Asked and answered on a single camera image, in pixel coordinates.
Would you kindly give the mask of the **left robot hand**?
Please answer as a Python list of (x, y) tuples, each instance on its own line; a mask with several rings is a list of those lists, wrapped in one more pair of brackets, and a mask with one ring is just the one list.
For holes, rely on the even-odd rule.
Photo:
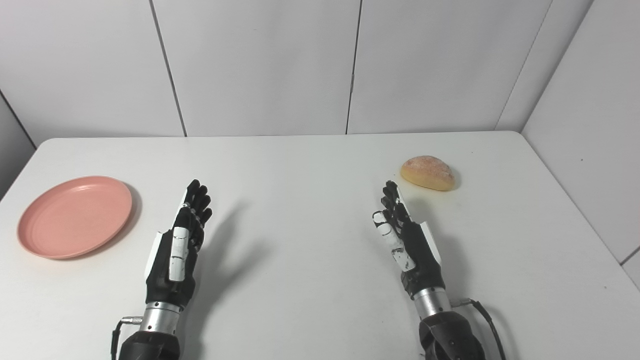
[(167, 303), (184, 310), (195, 292), (194, 270), (205, 225), (213, 214), (208, 188), (198, 179), (185, 190), (174, 223), (162, 233), (147, 275), (146, 303)]

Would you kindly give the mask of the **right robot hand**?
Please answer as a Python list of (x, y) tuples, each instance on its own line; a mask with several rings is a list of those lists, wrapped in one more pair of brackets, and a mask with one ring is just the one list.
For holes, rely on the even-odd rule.
[(413, 221), (398, 185), (388, 180), (382, 194), (384, 208), (372, 214), (372, 221), (400, 267), (404, 291), (414, 300), (423, 290), (445, 289), (441, 263), (429, 236)]

